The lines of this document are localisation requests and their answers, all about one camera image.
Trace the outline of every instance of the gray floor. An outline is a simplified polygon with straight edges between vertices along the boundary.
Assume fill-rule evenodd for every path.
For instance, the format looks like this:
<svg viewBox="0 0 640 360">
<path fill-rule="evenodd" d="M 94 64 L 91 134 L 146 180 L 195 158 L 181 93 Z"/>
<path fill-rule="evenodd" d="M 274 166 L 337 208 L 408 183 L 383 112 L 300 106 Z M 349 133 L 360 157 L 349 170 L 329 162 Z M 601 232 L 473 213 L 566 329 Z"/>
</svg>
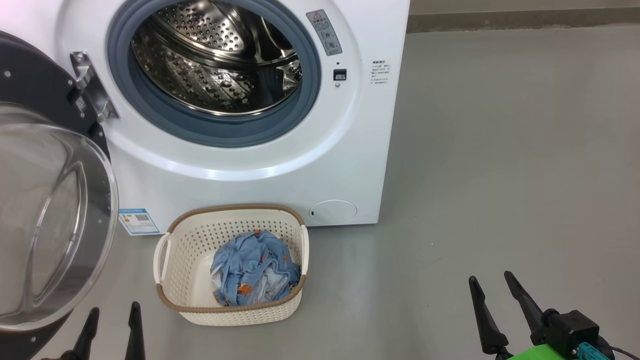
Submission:
<svg viewBox="0 0 640 360">
<path fill-rule="evenodd" d="M 530 346 L 505 270 L 542 308 L 580 309 L 640 353 L 639 38 L 638 28 L 408 36 L 380 223 L 311 231 L 290 319 L 192 325 L 156 296 L 156 239 L 120 231 L 95 288 L 40 355 L 71 347 L 98 305 L 92 360 L 123 359 L 137 300 L 147 359 L 490 359 L 470 275 L 509 349 Z"/>
</svg>

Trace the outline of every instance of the blue clothing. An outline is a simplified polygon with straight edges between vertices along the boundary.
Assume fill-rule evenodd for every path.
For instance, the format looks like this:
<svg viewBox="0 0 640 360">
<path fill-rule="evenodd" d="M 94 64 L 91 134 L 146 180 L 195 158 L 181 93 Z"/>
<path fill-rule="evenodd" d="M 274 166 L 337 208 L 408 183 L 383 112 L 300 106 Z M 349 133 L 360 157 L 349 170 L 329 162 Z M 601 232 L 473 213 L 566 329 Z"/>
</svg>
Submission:
<svg viewBox="0 0 640 360">
<path fill-rule="evenodd" d="M 236 236 L 216 251 L 211 279 L 219 304 L 241 306 L 282 299 L 300 281 L 300 266 L 289 249 L 268 231 Z"/>
</svg>

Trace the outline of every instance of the bright green object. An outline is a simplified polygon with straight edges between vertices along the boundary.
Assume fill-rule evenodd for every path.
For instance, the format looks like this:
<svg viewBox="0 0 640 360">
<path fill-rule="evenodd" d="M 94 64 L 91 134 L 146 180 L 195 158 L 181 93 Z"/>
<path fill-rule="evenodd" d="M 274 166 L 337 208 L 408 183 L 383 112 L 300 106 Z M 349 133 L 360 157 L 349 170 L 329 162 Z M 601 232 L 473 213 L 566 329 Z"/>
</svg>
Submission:
<svg viewBox="0 0 640 360">
<path fill-rule="evenodd" d="M 532 347 L 529 350 L 518 354 L 509 360 L 564 360 L 554 349 L 549 345 L 538 345 Z"/>
</svg>

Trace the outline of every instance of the brown basket rim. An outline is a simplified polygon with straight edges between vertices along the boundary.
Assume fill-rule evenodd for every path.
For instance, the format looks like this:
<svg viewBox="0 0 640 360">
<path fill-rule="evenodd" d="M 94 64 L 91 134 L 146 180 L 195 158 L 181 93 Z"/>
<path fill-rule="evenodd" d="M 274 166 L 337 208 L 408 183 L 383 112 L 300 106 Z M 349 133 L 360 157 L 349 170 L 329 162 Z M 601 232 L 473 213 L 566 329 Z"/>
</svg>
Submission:
<svg viewBox="0 0 640 360">
<path fill-rule="evenodd" d="M 192 217 L 192 216 L 195 216 L 195 215 L 204 214 L 204 213 L 214 213 L 214 212 L 219 212 L 219 211 L 230 211 L 230 210 L 279 210 L 279 211 L 285 211 L 285 212 L 293 215 L 293 217 L 296 218 L 296 220 L 298 221 L 300 226 L 305 225 L 305 222 L 304 222 L 304 220 L 302 220 L 302 217 L 295 210 L 293 210 L 291 208 L 288 208 L 287 206 L 269 205 L 269 204 L 240 204 L 240 205 L 213 206 L 213 207 L 210 207 L 210 208 L 202 208 L 202 209 L 196 209 L 196 210 L 188 211 L 185 214 L 179 216 L 177 219 L 175 219 L 175 221 L 173 221 L 173 223 L 171 224 L 171 226 L 167 230 L 167 233 L 173 234 L 173 231 L 175 230 L 175 228 L 182 221 L 184 221 L 185 219 L 187 219 L 189 217 Z M 285 304 L 288 301 L 291 301 L 302 290 L 302 286 L 305 284 L 306 281 L 307 281 L 307 275 L 306 274 L 300 276 L 300 282 L 298 283 L 298 285 L 296 285 L 293 288 L 291 293 L 286 298 L 283 298 L 283 299 L 280 299 L 280 300 L 276 300 L 276 301 L 272 301 L 272 302 L 265 302 L 263 304 L 253 304 L 253 305 L 233 306 L 233 307 L 179 306 L 179 305 L 176 305 L 173 302 L 171 302 L 166 297 L 166 295 L 164 294 L 164 290 L 163 290 L 163 287 L 162 287 L 161 284 L 156 284 L 156 291 L 158 293 L 158 297 L 160 298 L 160 301 L 162 301 L 162 303 L 164 305 L 166 305 L 171 310 L 178 311 L 180 313 L 201 313 L 201 314 L 202 313 L 209 313 L 209 314 L 239 313 L 239 312 L 242 312 L 242 311 L 267 309 L 269 307 L 275 307 L 275 306 L 280 306 L 282 304 Z"/>
</svg>

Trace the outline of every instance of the blue and white sticker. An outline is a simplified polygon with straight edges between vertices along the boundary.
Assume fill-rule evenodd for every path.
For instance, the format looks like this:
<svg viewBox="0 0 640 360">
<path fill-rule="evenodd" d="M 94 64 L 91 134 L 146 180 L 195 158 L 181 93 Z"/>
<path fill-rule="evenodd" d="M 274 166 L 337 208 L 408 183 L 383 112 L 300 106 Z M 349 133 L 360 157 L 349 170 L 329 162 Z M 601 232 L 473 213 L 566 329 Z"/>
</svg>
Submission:
<svg viewBox="0 0 640 360">
<path fill-rule="evenodd" d="M 160 233 L 147 209 L 120 209 L 118 218 L 131 236 Z"/>
</svg>

